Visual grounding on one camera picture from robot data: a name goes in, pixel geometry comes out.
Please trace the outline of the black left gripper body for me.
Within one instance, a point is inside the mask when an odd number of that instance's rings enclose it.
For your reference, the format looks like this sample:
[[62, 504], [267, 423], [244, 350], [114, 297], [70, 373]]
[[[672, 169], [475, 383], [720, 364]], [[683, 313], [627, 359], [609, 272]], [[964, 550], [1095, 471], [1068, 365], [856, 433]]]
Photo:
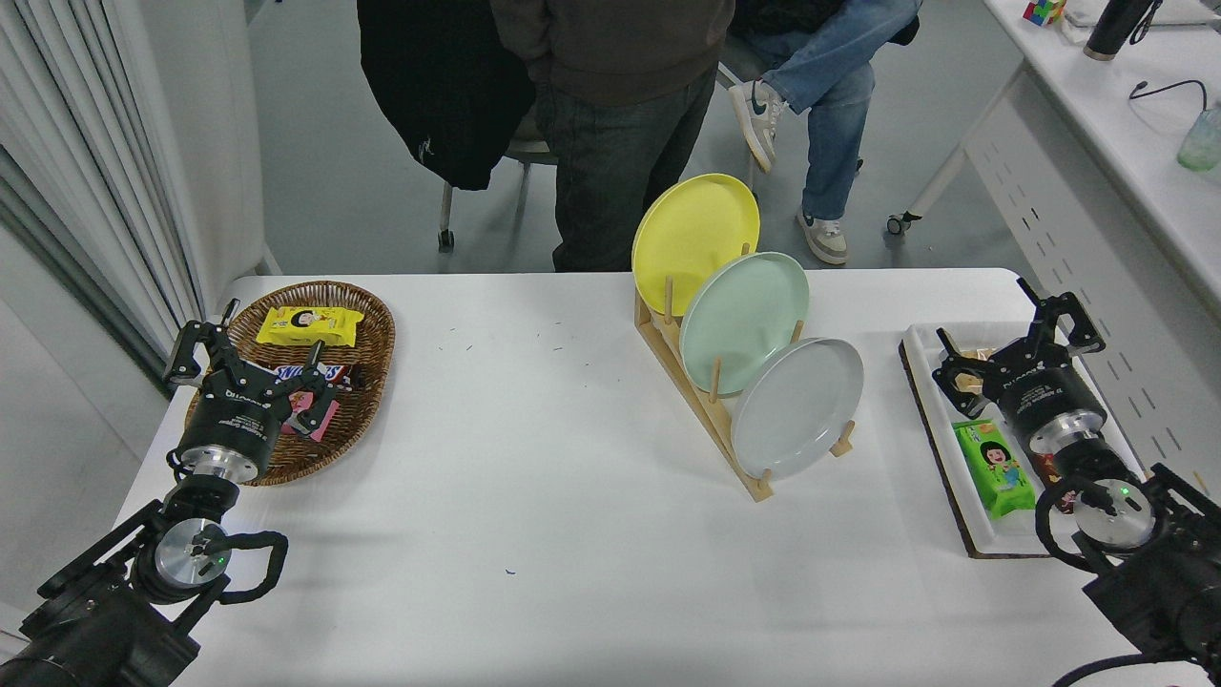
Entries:
[[287, 397], [267, 397], [266, 392], [266, 387], [256, 383], [233, 388], [226, 375], [208, 375], [195, 412], [179, 439], [179, 464], [197, 464], [206, 449], [219, 448], [253, 465], [267, 466], [280, 427], [291, 416], [291, 404]]

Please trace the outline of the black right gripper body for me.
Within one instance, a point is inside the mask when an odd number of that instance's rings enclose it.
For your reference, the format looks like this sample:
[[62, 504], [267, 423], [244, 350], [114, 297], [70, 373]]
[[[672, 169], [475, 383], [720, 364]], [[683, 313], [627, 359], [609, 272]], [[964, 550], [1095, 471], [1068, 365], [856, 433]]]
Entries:
[[993, 351], [983, 394], [995, 401], [1021, 443], [1073, 443], [1100, 436], [1107, 411], [1063, 353], [1026, 353], [1012, 343]]

